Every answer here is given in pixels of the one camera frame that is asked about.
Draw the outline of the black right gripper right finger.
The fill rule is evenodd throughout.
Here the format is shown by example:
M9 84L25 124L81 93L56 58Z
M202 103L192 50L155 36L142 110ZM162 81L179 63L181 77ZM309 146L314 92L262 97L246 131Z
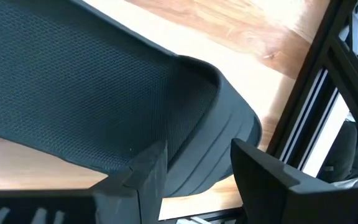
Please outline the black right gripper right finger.
M323 182L237 138L231 163L247 224L358 224L358 188Z

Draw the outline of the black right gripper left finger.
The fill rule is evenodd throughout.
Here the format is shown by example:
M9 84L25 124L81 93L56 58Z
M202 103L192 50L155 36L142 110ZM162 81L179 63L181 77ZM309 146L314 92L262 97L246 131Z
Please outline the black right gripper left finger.
M167 176L167 143L157 141L91 187L96 224L157 224Z

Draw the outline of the black rubber slide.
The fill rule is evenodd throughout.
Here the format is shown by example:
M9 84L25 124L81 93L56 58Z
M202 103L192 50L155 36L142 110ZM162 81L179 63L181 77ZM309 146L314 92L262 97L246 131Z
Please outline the black rubber slide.
M0 0L0 138L111 174L167 144L166 197L232 174L254 110L211 64L175 54L82 0Z

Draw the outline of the black aluminium table frame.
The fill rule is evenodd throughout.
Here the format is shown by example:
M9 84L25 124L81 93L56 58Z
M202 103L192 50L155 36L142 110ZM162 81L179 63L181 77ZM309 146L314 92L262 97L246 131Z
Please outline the black aluminium table frame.
M358 127L358 0L329 3L266 153L316 178L307 166L324 160L323 133L339 102ZM242 205L175 223L247 224L247 215Z

